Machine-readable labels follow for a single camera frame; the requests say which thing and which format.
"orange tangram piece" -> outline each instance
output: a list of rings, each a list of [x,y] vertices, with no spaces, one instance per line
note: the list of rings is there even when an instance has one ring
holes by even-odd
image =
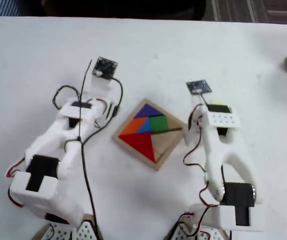
[[[125,143],[127,143],[131,147],[133,147],[134,149],[136,149],[138,152],[146,156],[151,161],[156,162],[150,133],[143,132],[143,133],[120,135],[119,138],[122,139]]]
[[[146,122],[147,119],[147,116],[132,119],[131,122],[120,133],[120,135],[135,134],[142,127],[142,125]]]

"white table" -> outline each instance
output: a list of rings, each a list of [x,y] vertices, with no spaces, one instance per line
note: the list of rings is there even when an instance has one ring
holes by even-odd
[[[200,79],[213,90],[205,95],[209,101],[237,110],[266,189],[266,231],[234,232],[233,239],[287,239],[286,55],[287,25],[0,17],[0,240],[30,239],[45,224],[9,202],[4,173],[53,122],[57,88],[80,88],[88,61],[98,56],[119,63],[115,77],[124,85],[119,115],[86,146],[105,240],[160,240],[199,202],[203,175],[182,164],[184,141],[155,172],[111,136],[143,98],[186,121],[195,99],[185,82]],[[118,91],[116,85],[113,95]],[[203,147],[190,161],[204,163]],[[234,177],[230,168],[225,174]],[[91,211],[81,172],[71,186]]]

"red wire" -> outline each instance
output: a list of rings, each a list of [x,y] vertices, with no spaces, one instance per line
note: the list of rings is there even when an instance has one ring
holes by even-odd
[[[199,231],[199,233],[207,234],[207,235],[208,235],[207,240],[210,240],[211,235],[210,235],[210,233],[209,233],[209,232],[206,232],[206,231]]]
[[[6,177],[6,178],[13,178],[13,177],[15,176],[14,173],[15,173],[16,170],[14,170],[14,171],[12,171],[12,170],[13,170],[15,167],[18,167],[24,160],[25,160],[25,157],[23,157],[23,158],[20,159],[17,163],[15,163],[14,165],[12,165],[12,166],[8,169],[7,173],[5,174],[5,177]]]
[[[9,200],[10,200],[14,205],[16,205],[18,208],[22,208],[22,207],[24,206],[23,204],[20,204],[20,203],[16,202],[16,201],[12,198],[12,196],[10,195],[10,186],[9,186],[9,188],[8,188],[8,198],[9,198]]]
[[[199,145],[200,145],[200,143],[201,143],[201,139],[202,139],[202,128],[201,128],[199,125],[198,125],[198,127],[199,127],[199,132],[200,132],[200,133],[199,133],[198,143],[197,143],[196,146],[194,146],[193,149],[191,149],[188,153],[186,153],[186,155],[184,155],[184,157],[183,157],[183,159],[182,159],[182,162],[183,162],[183,164],[186,165],[186,166],[198,166],[198,167],[200,167],[201,170],[205,173],[206,170],[205,170],[204,167],[201,166],[199,163],[186,163],[186,158],[187,158],[193,151],[195,151],[195,150],[199,147]]]

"tangram piece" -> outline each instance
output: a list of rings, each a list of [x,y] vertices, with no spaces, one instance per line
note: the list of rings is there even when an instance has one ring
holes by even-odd
[[[140,117],[132,119],[129,124],[124,128],[120,135],[135,134],[148,120],[148,117]]]
[[[164,115],[153,106],[149,104],[145,104],[142,109],[136,114],[135,118],[142,118],[142,117],[152,117],[152,116],[160,116]]]
[[[184,125],[169,112],[144,99],[113,138],[158,171],[182,139]]]
[[[149,160],[153,162],[156,161],[152,139],[149,132],[120,135],[119,138],[131,147],[133,147],[139,153],[146,156]]]
[[[137,133],[140,134],[140,133],[151,133],[151,132],[152,132],[152,125],[150,124],[150,120],[147,117],[147,120],[144,122],[141,128],[137,131]]]

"white robotic arm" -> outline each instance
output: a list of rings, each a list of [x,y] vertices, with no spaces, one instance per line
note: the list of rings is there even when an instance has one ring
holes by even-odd
[[[80,136],[83,142],[94,130],[95,120],[110,119],[115,105],[108,99],[94,98],[83,102],[79,121],[78,100],[68,101],[58,112],[55,122],[26,150],[26,171],[16,172],[10,186],[12,196],[20,199],[38,217],[49,220],[62,219],[75,227],[81,223],[84,210],[61,186],[75,170],[75,162],[81,152]],[[49,154],[64,149],[62,159],[49,157]]]
[[[191,127],[186,134],[189,143],[201,127],[206,162],[204,182],[211,195],[219,202],[204,215],[202,225],[222,230],[262,231],[264,229],[263,190],[259,175],[247,153],[238,117],[223,105],[200,105],[192,113]],[[224,182],[223,164],[231,165],[244,183]],[[189,211],[197,228],[203,204],[194,204]]]
[[[16,171],[9,188],[9,198],[19,199],[35,215],[51,222],[71,224],[76,228],[81,224],[84,209],[69,196],[64,182],[77,172],[76,161],[82,152],[82,144],[95,132],[95,127],[104,127],[117,114],[123,95],[122,84],[113,78],[117,65],[99,57],[92,72],[91,92],[84,92],[81,100],[75,88],[63,86],[73,88],[78,97],[69,99],[59,108],[55,100],[63,87],[57,91],[53,100],[59,109],[56,119],[25,151],[25,171]],[[107,98],[111,79],[121,87],[118,105]],[[51,157],[58,150],[64,150],[64,155],[60,159]],[[11,178],[13,174],[7,173],[6,176]]]

